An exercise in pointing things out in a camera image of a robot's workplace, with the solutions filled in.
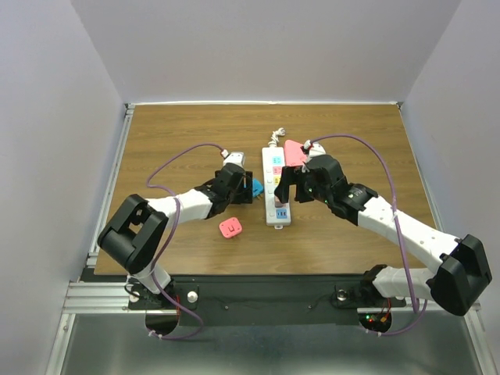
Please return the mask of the blue square plug adapter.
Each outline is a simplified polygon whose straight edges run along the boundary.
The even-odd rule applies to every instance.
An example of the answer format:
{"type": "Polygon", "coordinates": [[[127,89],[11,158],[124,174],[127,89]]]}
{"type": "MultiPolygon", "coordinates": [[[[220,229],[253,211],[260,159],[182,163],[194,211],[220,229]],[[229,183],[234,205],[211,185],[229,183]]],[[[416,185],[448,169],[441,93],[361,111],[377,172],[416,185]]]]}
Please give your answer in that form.
{"type": "Polygon", "coordinates": [[[252,179],[252,197],[253,198],[260,198],[263,195],[264,192],[264,187],[261,182],[259,182],[257,179],[253,178],[252,179]]]}

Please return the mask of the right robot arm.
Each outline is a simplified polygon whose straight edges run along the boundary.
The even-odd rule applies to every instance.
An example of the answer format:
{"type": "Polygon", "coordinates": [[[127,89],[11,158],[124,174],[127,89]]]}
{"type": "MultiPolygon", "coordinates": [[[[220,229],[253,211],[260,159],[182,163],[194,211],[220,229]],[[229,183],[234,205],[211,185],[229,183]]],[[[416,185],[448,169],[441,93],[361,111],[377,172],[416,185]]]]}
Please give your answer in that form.
{"type": "Polygon", "coordinates": [[[491,283],[491,270],[480,239],[443,233],[394,209],[378,193],[350,183],[330,155],[308,159],[303,166],[285,166],[274,194],[281,203],[296,187],[295,201],[318,201],[337,217],[403,246],[424,265],[396,269],[379,265],[366,273],[360,298],[376,305],[385,298],[414,297],[436,302],[448,313],[465,315],[491,283]]]}

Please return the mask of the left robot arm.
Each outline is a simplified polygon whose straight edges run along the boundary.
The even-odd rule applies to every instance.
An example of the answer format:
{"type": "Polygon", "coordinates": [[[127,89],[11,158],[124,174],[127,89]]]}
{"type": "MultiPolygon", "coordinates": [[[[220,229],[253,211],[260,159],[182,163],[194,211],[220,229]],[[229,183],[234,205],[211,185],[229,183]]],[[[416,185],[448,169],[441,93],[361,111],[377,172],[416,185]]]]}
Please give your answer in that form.
{"type": "Polygon", "coordinates": [[[157,259],[165,229],[210,219],[230,204],[250,204],[252,189],[253,172],[229,162],[214,178],[183,194],[150,199],[129,195],[98,235],[97,244],[147,291],[155,307],[167,307],[180,293],[157,259]]]}

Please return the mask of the white multicolour power strip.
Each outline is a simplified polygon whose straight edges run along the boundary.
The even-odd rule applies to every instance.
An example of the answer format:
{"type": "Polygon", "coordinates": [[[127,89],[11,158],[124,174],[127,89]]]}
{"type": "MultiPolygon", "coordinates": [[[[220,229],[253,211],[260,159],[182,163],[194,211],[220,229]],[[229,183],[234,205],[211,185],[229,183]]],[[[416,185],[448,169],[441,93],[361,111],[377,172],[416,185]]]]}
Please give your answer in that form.
{"type": "Polygon", "coordinates": [[[282,147],[262,148],[262,171],[266,225],[281,230],[291,224],[289,204],[276,208],[274,190],[280,182],[281,169],[285,166],[284,149],[282,147]]]}

